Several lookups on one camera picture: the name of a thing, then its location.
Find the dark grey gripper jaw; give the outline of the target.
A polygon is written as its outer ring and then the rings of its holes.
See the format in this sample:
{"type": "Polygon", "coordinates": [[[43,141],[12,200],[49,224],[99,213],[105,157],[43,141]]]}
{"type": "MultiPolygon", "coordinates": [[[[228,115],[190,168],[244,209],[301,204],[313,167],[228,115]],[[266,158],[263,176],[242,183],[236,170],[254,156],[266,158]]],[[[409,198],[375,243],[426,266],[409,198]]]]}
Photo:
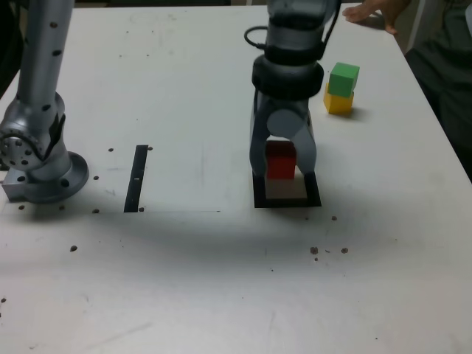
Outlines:
{"type": "Polygon", "coordinates": [[[249,160],[255,176],[264,177],[266,174],[266,140],[270,133],[267,128],[267,119],[271,106],[267,106],[267,98],[256,91],[251,116],[251,133],[249,160]]]}

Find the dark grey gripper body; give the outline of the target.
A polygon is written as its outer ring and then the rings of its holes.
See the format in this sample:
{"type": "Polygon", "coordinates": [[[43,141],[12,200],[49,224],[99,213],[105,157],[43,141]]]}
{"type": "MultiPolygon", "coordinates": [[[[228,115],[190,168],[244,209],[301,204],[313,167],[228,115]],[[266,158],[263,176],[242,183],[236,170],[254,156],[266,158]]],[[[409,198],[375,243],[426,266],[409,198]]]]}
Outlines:
{"type": "Polygon", "coordinates": [[[308,100],[281,100],[263,94],[261,91],[257,92],[257,114],[261,113],[264,117],[268,117],[275,111],[282,109],[294,111],[300,117],[309,115],[308,100]]]}

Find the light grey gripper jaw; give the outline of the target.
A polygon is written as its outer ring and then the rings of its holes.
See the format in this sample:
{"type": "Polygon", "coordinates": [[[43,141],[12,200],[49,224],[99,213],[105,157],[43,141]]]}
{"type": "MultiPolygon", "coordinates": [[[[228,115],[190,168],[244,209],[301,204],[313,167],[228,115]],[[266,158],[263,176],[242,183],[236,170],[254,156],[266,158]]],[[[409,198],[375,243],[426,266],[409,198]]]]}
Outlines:
{"type": "Polygon", "coordinates": [[[273,112],[267,121],[269,133],[290,140],[296,150],[296,164],[303,175],[313,173],[316,164],[316,143],[304,118],[288,109],[273,112]]]}

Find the person's hand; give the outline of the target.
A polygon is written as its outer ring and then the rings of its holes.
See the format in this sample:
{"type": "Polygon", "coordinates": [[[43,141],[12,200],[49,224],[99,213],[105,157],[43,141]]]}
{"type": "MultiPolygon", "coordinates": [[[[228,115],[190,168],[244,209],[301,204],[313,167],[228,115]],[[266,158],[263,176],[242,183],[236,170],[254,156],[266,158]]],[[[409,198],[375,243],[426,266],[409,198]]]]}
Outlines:
{"type": "Polygon", "coordinates": [[[411,0],[366,0],[354,7],[348,7],[341,14],[349,22],[360,23],[380,11],[384,20],[384,29],[389,34],[396,35],[398,31],[395,29],[395,22],[411,2],[411,0]]]}

